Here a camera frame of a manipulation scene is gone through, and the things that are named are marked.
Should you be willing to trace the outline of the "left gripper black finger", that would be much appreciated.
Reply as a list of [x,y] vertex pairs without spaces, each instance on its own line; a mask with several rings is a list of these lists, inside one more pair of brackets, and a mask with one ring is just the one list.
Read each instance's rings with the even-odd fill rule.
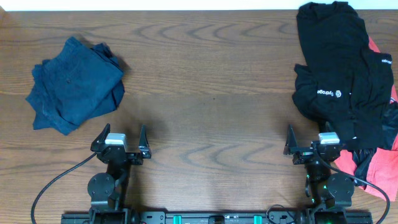
[[147,140],[145,125],[142,125],[141,127],[141,133],[139,138],[139,149],[150,149],[149,142]]
[[106,137],[110,132],[110,124],[107,123],[102,132],[95,138],[95,140],[91,143],[92,146],[100,146],[105,143]]

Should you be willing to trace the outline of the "black polo shirt white logo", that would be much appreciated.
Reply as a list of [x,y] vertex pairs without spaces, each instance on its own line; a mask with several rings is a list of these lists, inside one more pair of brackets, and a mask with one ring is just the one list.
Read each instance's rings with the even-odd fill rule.
[[296,65],[298,110],[348,149],[380,147],[382,116],[391,102],[392,57],[369,47],[364,20],[346,2],[310,2],[297,14],[305,65]]

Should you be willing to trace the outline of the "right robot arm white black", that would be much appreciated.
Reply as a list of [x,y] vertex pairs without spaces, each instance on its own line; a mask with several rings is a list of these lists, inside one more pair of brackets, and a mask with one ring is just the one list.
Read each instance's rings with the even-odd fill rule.
[[340,139],[337,134],[320,133],[317,141],[300,147],[292,125],[287,128],[284,154],[293,156],[294,165],[303,165],[307,178],[305,194],[313,207],[295,215],[295,223],[347,223],[345,208],[352,205],[353,181],[331,172],[330,163],[340,157]]

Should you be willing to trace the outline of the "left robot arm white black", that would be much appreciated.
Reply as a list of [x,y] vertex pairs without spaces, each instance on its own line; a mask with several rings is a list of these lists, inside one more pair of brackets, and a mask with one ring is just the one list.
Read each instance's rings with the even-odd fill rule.
[[91,197],[89,223],[140,223],[137,212],[124,205],[132,166],[140,166],[152,157],[146,136],[141,128],[139,151],[127,152],[125,134],[111,133],[107,124],[91,143],[90,150],[104,164],[106,172],[94,175],[88,182]]

